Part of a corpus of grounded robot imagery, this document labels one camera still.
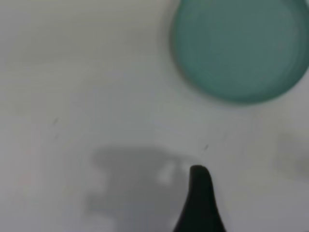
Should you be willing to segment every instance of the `green plastic bowl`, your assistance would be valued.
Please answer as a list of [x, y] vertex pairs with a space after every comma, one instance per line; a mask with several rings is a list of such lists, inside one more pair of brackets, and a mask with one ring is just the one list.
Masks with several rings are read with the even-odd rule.
[[309, 66], [304, 0], [182, 0], [172, 50], [185, 77], [235, 102], [275, 98]]

